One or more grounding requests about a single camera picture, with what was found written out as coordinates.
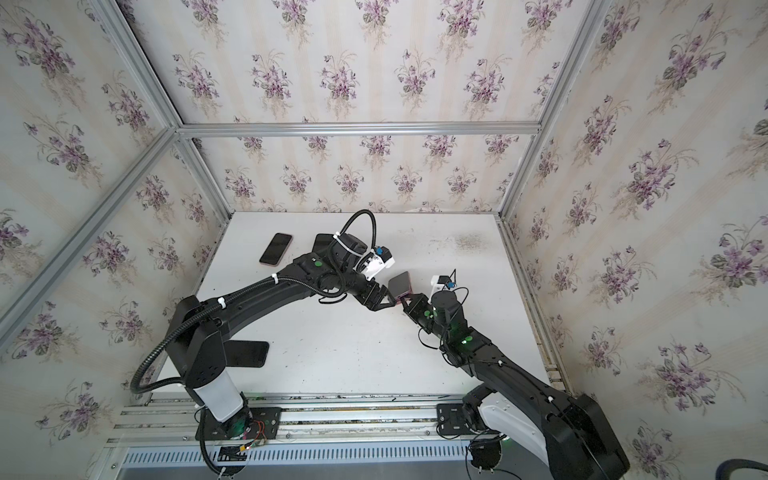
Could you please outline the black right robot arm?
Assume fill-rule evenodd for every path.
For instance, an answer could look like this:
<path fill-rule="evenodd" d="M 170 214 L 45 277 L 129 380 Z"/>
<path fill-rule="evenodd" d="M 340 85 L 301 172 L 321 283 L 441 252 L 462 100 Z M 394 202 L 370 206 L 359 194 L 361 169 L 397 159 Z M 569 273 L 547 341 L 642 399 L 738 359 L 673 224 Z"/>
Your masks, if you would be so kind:
<path fill-rule="evenodd" d="M 554 479 L 620 479 L 630 461 L 604 411 L 539 380 L 468 325 L 456 293 L 409 294 L 404 313 L 440 339 L 449 362 L 481 384 L 462 399 L 468 426 L 501 433 L 548 466 Z"/>

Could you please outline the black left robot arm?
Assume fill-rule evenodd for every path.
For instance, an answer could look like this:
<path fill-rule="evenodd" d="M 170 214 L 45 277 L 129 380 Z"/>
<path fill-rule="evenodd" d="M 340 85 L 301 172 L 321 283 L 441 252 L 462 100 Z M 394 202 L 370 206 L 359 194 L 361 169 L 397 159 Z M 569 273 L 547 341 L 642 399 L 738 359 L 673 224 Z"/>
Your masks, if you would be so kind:
<path fill-rule="evenodd" d="M 394 297 L 375 277 L 394 263 L 387 247 L 369 247 L 351 234 L 337 232 L 325 249 L 302 254 L 263 280 L 205 301 L 196 296 L 182 300 L 163 350 L 192 399 L 218 423 L 227 423 L 246 409 L 245 397 L 227 372 L 225 344 L 235 334 L 312 296 L 350 295 L 370 311 L 391 308 Z"/>

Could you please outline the black phone far middle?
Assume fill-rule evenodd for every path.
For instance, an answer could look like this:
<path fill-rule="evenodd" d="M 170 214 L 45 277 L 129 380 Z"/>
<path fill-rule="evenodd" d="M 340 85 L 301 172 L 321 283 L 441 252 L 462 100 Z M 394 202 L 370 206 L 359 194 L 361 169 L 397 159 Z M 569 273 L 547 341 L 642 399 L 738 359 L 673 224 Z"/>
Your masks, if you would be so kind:
<path fill-rule="evenodd" d="M 315 239 L 312 245 L 312 251 L 317 254 L 322 254 L 328 249 L 328 247 L 333 242 L 334 242 L 334 238 L 332 234 L 319 233 L 315 236 Z"/>

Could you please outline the black phone pink edge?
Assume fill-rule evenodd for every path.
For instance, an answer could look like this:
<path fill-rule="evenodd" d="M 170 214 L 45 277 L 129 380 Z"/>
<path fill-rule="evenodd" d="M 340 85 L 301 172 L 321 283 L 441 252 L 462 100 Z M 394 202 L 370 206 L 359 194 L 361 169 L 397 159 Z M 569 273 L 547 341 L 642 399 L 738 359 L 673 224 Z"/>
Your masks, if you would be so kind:
<path fill-rule="evenodd" d="M 277 266 L 289 248 L 293 236 L 286 233 L 275 233 L 259 258 L 259 263 Z"/>

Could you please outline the black pad near left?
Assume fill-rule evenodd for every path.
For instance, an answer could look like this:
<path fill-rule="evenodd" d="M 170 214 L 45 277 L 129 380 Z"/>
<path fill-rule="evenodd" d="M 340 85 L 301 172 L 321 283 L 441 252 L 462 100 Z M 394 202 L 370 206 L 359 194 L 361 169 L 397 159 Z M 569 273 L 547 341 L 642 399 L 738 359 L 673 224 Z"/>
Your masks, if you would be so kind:
<path fill-rule="evenodd" d="M 230 340 L 224 343 L 226 362 L 233 368 L 262 368 L 269 353 L 266 341 Z"/>

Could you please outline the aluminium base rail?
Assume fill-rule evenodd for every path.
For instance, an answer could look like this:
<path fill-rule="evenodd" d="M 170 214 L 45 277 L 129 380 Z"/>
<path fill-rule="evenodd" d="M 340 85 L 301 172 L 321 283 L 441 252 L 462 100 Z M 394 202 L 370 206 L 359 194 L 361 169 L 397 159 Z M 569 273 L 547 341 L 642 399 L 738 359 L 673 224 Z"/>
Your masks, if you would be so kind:
<path fill-rule="evenodd" d="M 276 444 L 439 439 L 437 406 L 460 394 L 251 396 L 249 405 L 278 407 Z M 144 405 L 123 407 L 107 433 L 117 446 L 190 446 L 201 415 L 179 394 L 157 394 Z"/>

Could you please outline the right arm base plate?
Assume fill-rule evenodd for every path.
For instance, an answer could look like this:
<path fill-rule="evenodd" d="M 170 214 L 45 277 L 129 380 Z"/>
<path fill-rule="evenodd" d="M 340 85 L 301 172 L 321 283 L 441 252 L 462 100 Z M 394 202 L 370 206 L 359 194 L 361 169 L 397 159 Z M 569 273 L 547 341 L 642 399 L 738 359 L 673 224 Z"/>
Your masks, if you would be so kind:
<path fill-rule="evenodd" d="M 458 439 L 466 435 L 476 435 L 479 431 L 467 420 L 461 403 L 439 403 L 436 405 L 436 433 L 446 440 Z"/>

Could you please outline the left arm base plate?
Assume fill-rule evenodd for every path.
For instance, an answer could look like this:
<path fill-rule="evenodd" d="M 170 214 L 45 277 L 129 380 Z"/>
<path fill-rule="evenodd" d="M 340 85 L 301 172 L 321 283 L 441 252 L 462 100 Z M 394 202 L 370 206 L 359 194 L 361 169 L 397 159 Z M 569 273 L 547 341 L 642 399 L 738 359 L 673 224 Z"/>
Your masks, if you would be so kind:
<path fill-rule="evenodd" d="M 213 414 L 203 408 L 203 426 L 198 426 L 195 439 L 208 441 L 224 440 L 272 440 L 277 436 L 283 410 L 280 407 L 241 409 L 224 423 L 218 422 Z"/>

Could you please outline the aluminium frame top bar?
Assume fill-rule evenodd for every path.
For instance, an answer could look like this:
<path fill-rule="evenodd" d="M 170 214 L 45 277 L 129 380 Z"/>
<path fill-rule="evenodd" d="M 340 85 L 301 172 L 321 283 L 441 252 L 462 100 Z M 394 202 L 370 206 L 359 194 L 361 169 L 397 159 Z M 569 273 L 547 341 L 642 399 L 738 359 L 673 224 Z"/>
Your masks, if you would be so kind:
<path fill-rule="evenodd" d="M 339 137 L 399 135 L 535 135 L 536 121 L 460 122 L 316 122 L 316 123 L 203 123 L 184 124 L 176 132 L 184 138 Z"/>

